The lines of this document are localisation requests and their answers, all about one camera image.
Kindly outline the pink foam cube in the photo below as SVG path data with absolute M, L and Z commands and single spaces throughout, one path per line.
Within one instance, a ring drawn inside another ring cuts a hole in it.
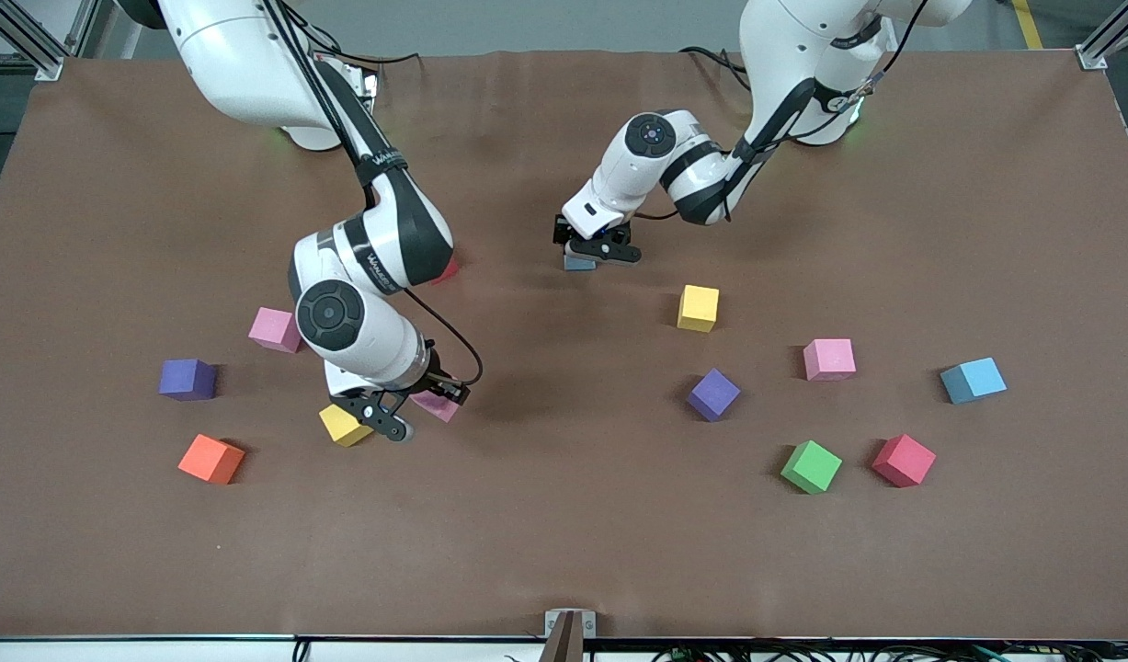
M 810 382 L 849 380 L 857 373 L 852 339 L 817 338 L 803 348 L 804 377 Z
M 262 348 L 296 353 L 302 347 L 294 314 L 270 307 L 259 307 L 247 336 Z
M 411 394 L 408 401 L 416 404 L 421 409 L 428 411 L 430 415 L 446 423 L 450 423 L 460 409 L 457 401 L 451 401 L 443 395 L 433 392 Z

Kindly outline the yellow foam cube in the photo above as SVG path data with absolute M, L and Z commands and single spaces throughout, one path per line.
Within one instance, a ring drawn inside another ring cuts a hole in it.
M 319 417 L 333 443 L 340 447 L 353 447 L 373 432 L 336 404 L 326 406 L 319 412 Z
M 678 298 L 676 327 L 710 334 L 719 317 L 719 289 L 685 285 Z

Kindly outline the orange foam cube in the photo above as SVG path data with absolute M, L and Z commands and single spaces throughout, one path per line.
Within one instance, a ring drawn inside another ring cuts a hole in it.
M 243 449 L 199 433 L 178 461 L 177 469 L 211 485 L 230 485 L 244 459 Z

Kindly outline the brown table cover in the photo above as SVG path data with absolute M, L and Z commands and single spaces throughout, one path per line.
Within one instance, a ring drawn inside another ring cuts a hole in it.
M 0 636 L 1128 638 L 1128 138 L 1068 51 L 916 51 L 839 143 L 783 145 L 731 223 L 635 222 L 561 268 L 553 217 L 615 130 L 744 125 L 731 76 L 600 51 L 388 67 L 376 118 L 449 219 L 421 297 L 481 351 L 443 423 L 342 448 L 323 362 L 261 348 L 296 240 L 358 212 L 344 155 L 229 120 L 178 62 L 71 62 L 0 177 Z M 676 327 L 687 284 L 710 334 Z M 810 382 L 803 348 L 852 339 Z M 210 401 L 157 392 L 215 367 Z M 952 404 L 993 358 L 1008 389 Z M 741 394 L 708 422 L 687 394 Z M 230 485 L 177 469 L 199 433 Z M 872 462 L 935 452 L 920 486 Z M 779 476 L 816 440 L 823 494 Z

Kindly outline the purple foam cube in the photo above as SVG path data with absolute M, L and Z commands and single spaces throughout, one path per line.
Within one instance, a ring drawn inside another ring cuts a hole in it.
M 741 389 L 719 369 L 711 369 L 687 394 L 687 403 L 703 420 L 722 420 L 728 407 L 739 398 Z
M 173 401 L 210 401 L 215 395 L 215 367 L 197 360 L 166 360 L 157 392 Z

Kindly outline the green foam cube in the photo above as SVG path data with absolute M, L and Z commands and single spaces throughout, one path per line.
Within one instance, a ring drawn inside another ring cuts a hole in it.
M 794 447 L 779 476 L 808 495 L 819 495 L 832 485 L 841 464 L 839 456 L 810 439 Z

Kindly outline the aluminium frame post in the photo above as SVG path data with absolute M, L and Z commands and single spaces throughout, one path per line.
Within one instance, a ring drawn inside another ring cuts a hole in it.
M 1128 47 L 1128 0 L 1122 0 L 1075 51 L 1084 71 L 1105 70 L 1105 56 Z
M 64 59 L 79 56 L 102 0 L 0 0 L 0 73 L 59 79 Z

